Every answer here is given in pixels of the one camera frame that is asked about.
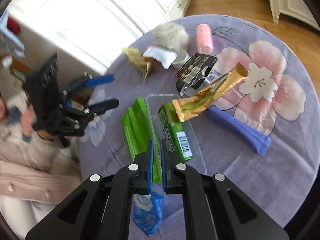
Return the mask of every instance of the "purple tablecloth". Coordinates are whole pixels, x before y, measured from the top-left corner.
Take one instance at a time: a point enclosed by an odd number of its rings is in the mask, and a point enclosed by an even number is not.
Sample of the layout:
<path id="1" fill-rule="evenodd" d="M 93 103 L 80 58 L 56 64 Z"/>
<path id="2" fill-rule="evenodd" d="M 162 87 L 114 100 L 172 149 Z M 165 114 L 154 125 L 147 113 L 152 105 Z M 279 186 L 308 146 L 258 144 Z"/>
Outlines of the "purple tablecloth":
<path id="1" fill-rule="evenodd" d="M 310 77 L 294 53 L 278 38 L 247 21 L 222 15 L 199 15 L 175 21 L 190 35 L 188 53 L 196 49 L 196 27 L 211 26 L 215 70 L 225 73 L 240 61 L 250 70 L 246 82 L 217 102 L 217 107 L 269 135 L 265 157 L 244 141 L 210 121 L 205 114 L 191 120 L 208 175 L 225 174 L 257 205 L 284 227 L 305 200 L 318 171 L 319 103 Z M 132 47 L 144 52 L 152 44 L 152 32 Z M 91 124 L 82 139 L 83 179 L 91 174 L 114 174 L 131 162 L 121 116 L 137 97 L 177 94 L 176 70 L 154 68 L 143 84 L 124 55 L 112 64 L 115 81 L 96 88 L 92 101 L 118 98 L 117 109 Z M 167 196 L 164 221 L 149 239 L 184 239 L 181 196 Z M 130 239 L 147 239 L 133 223 Z"/>

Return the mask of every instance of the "gold wrapper snack bar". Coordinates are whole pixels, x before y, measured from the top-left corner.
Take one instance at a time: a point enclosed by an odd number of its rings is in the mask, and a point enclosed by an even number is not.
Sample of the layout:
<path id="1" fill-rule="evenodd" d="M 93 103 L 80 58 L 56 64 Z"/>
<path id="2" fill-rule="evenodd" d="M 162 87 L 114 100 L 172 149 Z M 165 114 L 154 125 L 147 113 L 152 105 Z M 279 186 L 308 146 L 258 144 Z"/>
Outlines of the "gold wrapper snack bar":
<path id="1" fill-rule="evenodd" d="M 202 89 L 193 97 L 172 100 L 180 122 L 185 122 L 198 116 L 215 100 L 245 79 L 247 75 L 248 71 L 241 63 L 238 63 L 229 73 L 215 78 L 209 86 Z"/>
<path id="2" fill-rule="evenodd" d="M 122 48 L 122 52 L 132 67 L 138 70 L 143 82 L 145 82 L 152 68 L 151 62 L 145 61 L 142 53 L 138 49 Z"/>

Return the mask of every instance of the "pink hair roller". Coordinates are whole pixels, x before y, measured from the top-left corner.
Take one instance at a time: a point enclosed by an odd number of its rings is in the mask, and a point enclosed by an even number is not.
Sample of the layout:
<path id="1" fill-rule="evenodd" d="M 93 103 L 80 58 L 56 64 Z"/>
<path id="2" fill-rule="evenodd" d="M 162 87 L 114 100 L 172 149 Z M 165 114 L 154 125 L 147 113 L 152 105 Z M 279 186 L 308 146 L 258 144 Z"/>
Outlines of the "pink hair roller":
<path id="1" fill-rule="evenodd" d="M 198 52 L 202 54 L 211 54 L 213 52 L 213 44 L 211 38 L 211 29 L 207 24 L 199 24 L 197 26 L 197 46 Z"/>

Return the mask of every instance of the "green package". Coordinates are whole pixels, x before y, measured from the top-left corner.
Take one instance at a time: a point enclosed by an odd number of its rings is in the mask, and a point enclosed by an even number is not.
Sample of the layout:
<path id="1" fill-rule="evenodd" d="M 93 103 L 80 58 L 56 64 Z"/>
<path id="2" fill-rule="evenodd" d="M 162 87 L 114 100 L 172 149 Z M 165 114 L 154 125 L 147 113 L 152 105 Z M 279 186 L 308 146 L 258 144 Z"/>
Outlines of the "green package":
<path id="1" fill-rule="evenodd" d="M 134 105 L 128 108 L 128 112 L 122 116 L 122 125 L 127 140 L 128 149 L 132 160 L 139 153 L 148 150 L 148 142 L 152 139 L 159 147 L 158 139 L 150 133 L 148 122 L 148 110 L 143 98 L 137 98 Z M 161 161 L 155 158 L 153 162 L 153 184 L 161 182 Z"/>
<path id="2" fill-rule="evenodd" d="M 193 158 L 190 145 L 172 103 L 164 104 L 159 109 L 159 118 L 164 131 L 169 151 L 180 155 L 182 161 Z"/>

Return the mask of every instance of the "blue gripper pad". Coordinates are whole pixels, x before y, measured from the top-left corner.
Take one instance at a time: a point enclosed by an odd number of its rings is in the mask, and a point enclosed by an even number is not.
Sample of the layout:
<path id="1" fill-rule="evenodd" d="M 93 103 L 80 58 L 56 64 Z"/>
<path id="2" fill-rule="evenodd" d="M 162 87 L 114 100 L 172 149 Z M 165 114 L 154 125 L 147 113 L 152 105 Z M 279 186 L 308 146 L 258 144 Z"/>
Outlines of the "blue gripper pad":
<path id="1" fill-rule="evenodd" d="M 148 170 L 148 191 L 151 192 L 153 183 L 153 158 L 154 158 L 154 141 L 149 141 L 148 151 L 150 152 L 149 170 Z"/>
<path id="2" fill-rule="evenodd" d="M 163 192 L 167 191 L 167 169 L 166 169 L 166 156 L 165 156 L 166 145 L 164 145 L 165 143 L 166 142 L 164 142 L 164 141 L 160 142 L 160 157 L 161 157 L 161 172 L 162 172 Z"/>
<path id="3" fill-rule="evenodd" d="M 103 77 L 89 79 L 84 85 L 87 88 L 96 87 L 96 86 L 99 86 L 99 85 L 102 85 L 102 84 L 113 82 L 113 80 L 115 80 L 115 76 L 114 75 L 106 75 L 106 76 L 103 76 Z"/>

